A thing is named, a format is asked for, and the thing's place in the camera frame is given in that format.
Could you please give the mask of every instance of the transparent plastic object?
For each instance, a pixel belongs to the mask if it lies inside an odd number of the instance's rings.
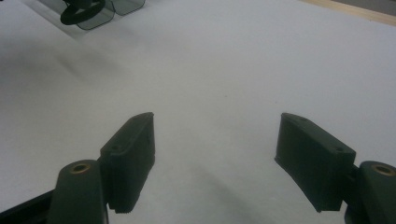
[[[116,13],[120,16],[126,15],[145,5],[146,0],[113,0]]]
[[[113,20],[114,14],[115,8],[113,2],[106,0],[105,7],[96,16],[87,21],[78,23],[77,26],[82,30],[91,30]]]

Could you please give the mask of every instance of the white tabletop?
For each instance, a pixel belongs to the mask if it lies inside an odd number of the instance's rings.
[[[110,223],[344,223],[274,162],[280,114],[313,120],[357,165],[396,165],[395,37],[290,0],[148,0],[90,32],[0,2],[0,211],[151,111],[156,164]]]

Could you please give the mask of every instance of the black object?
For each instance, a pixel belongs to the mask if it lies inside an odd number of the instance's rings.
[[[348,204],[347,224],[396,223],[396,168],[365,161],[318,125],[292,114],[281,117],[276,162],[298,184],[318,212]]]
[[[105,0],[75,1],[66,0],[67,9],[61,15],[61,23],[74,25],[92,19],[106,5]]]
[[[61,14],[61,23],[76,24],[84,30],[111,21],[114,12],[123,16],[145,5],[145,0],[64,0],[64,2],[67,8]]]
[[[135,116],[105,144],[98,161],[65,166],[55,190],[1,213],[0,223],[108,223],[107,203],[116,213],[134,209],[154,154],[153,114]]]

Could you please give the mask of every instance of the white table surface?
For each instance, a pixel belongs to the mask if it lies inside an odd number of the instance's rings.
[[[395,37],[295,0],[148,0],[88,33],[0,2],[0,211],[151,111],[156,164],[110,223],[344,223],[274,162],[280,114],[395,165]]]

